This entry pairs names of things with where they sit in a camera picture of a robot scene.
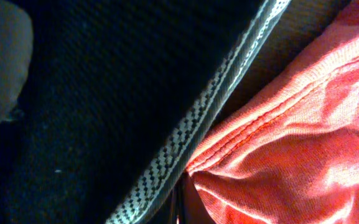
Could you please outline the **orange red t-shirt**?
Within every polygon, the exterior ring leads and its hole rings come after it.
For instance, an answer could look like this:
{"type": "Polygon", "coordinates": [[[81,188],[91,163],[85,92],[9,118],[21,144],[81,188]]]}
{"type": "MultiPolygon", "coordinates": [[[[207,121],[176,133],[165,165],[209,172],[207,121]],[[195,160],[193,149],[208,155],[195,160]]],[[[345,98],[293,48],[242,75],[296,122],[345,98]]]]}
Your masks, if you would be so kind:
{"type": "Polygon", "coordinates": [[[186,169],[181,223],[359,223],[359,1],[186,169]]]}

